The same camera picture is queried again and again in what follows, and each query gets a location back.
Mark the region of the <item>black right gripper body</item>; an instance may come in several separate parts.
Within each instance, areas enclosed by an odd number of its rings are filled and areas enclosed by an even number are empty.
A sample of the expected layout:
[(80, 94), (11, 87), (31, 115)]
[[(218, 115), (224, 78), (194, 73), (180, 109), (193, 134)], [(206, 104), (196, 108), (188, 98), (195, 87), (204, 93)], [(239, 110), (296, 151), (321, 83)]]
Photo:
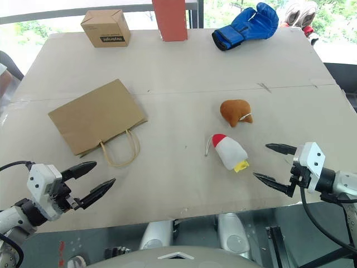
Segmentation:
[(298, 161), (294, 161), (290, 173), (291, 185), (298, 185), (304, 189), (308, 188), (311, 181), (311, 172), (307, 167), (300, 165)]

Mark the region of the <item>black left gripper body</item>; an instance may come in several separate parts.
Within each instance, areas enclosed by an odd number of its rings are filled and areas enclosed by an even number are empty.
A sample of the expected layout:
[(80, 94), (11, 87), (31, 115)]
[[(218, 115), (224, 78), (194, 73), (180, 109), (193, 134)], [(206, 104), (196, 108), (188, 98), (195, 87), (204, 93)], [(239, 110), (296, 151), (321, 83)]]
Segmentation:
[(74, 198), (70, 195), (71, 189), (63, 180), (49, 184), (46, 187), (46, 193), (49, 195), (53, 209), (58, 214), (64, 214), (71, 209), (77, 210), (83, 205), (79, 198)]

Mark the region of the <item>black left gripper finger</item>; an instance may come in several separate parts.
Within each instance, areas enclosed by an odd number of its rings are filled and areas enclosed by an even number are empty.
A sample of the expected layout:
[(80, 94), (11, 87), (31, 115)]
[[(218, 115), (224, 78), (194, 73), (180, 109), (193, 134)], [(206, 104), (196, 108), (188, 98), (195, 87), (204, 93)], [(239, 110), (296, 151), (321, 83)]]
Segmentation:
[(100, 198), (102, 198), (105, 193), (113, 186), (115, 181), (116, 178), (113, 178), (99, 184), (96, 188), (92, 189), (90, 193), (83, 199), (75, 198), (76, 206), (74, 207), (74, 210), (77, 210), (79, 208), (87, 209), (89, 206), (91, 206)]
[(97, 165), (96, 161), (86, 161), (72, 166), (65, 171), (61, 172), (62, 181), (68, 181), (70, 179), (78, 179), (88, 172), (90, 172)]

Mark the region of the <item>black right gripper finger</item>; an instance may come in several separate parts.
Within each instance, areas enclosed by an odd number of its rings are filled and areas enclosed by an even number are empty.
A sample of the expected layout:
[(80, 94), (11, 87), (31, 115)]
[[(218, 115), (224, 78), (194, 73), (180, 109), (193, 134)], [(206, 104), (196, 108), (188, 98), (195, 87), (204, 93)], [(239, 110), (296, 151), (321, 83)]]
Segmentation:
[(264, 175), (264, 174), (260, 174), (260, 173), (253, 173), (253, 175), (259, 179), (263, 184), (265, 184), (266, 186), (273, 188), (285, 195), (287, 195), (288, 197), (293, 197), (294, 191), (295, 191), (295, 185), (290, 184), (290, 185), (284, 185), (281, 184), (279, 182), (277, 182), (273, 177)]
[(268, 143), (265, 146), (277, 153), (284, 155), (294, 155), (296, 153), (297, 148), (294, 146), (282, 144), (282, 143)]

